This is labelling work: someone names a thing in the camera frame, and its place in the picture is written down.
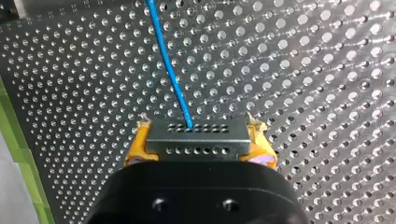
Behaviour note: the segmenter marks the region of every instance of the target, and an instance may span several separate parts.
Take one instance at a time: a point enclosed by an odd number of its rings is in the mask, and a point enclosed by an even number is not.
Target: metal plate
[[[196,119],[192,129],[184,120],[155,119],[146,143],[147,153],[157,154],[160,161],[238,161],[249,149],[247,120],[242,116]]]
[[[159,1],[197,119],[248,110],[312,223],[394,223],[392,1]],[[81,223],[140,115],[180,118],[143,1],[1,28],[1,68],[57,223]]]

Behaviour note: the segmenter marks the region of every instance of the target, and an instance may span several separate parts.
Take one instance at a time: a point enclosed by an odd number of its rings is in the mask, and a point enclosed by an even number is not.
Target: screw hole
[[[158,198],[152,203],[152,208],[157,212],[168,210],[169,204],[164,198]]]
[[[201,148],[200,147],[196,147],[194,150],[195,154],[200,154],[201,153]]]
[[[223,203],[223,208],[227,212],[236,212],[239,210],[239,203],[233,199],[227,199]]]
[[[209,154],[210,153],[210,148],[208,148],[208,147],[204,148],[204,153],[205,154]]]
[[[225,147],[225,148],[221,151],[221,153],[222,153],[222,154],[228,154],[228,153],[230,153],[230,149],[227,148],[227,147]]]
[[[164,12],[168,9],[168,6],[165,3],[161,3],[160,5],[160,11]]]

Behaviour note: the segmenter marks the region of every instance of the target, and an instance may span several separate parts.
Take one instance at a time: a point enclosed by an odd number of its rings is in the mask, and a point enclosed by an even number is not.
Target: blue cable
[[[166,44],[163,37],[163,30],[160,24],[160,18],[158,17],[157,8],[155,7],[154,0],[147,0],[149,9],[149,15],[151,17],[152,24],[154,26],[155,35],[157,36],[157,42],[160,47],[161,55],[163,56],[163,63],[165,63],[166,71],[169,74],[169,78],[171,79],[172,86],[175,90],[175,94],[178,100],[178,104],[180,105],[181,111],[183,112],[184,120],[186,120],[187,127],[192,128],[193,123],[190,116],[189,108],[187,107],[186,101],[181,94],[181,89],[178,86],[176,80],[176,73],[174,67],[169,58],[168,50],[166,48]]]

